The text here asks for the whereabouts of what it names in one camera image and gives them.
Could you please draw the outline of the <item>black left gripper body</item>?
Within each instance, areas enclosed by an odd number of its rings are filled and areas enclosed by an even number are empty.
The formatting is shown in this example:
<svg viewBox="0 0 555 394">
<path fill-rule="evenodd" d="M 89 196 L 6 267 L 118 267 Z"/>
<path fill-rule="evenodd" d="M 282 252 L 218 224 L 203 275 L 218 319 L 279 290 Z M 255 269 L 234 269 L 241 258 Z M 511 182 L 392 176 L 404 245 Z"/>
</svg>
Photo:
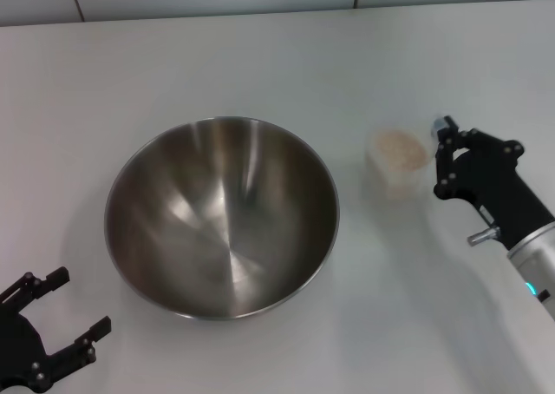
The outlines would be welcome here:
<svg viewBox="0 0 555 394">
<path fill-rule="evenodd" d="M 53 370 L 33 325 L 1 305 L 1 391 L 22 386 L 44 393 L 56 383 Z"/>
</svg>

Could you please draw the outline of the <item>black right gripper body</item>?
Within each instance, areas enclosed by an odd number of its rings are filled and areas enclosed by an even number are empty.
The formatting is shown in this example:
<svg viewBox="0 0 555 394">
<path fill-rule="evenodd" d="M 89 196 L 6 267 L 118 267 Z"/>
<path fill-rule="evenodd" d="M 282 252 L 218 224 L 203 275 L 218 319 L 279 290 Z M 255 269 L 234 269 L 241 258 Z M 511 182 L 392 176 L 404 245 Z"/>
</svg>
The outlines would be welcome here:
<svg viewBox="0 0 555 394">
<path fill-rule="evenodd" d="M 553 214 L 516 172 L 516 160 L 506 154 L 475 154 L 454 158 L 454 194 L 435 194 L 441 200 L 459 199 L 485 209 L 496 240 L 506 249 L 554 221 Z"/>
</svg>

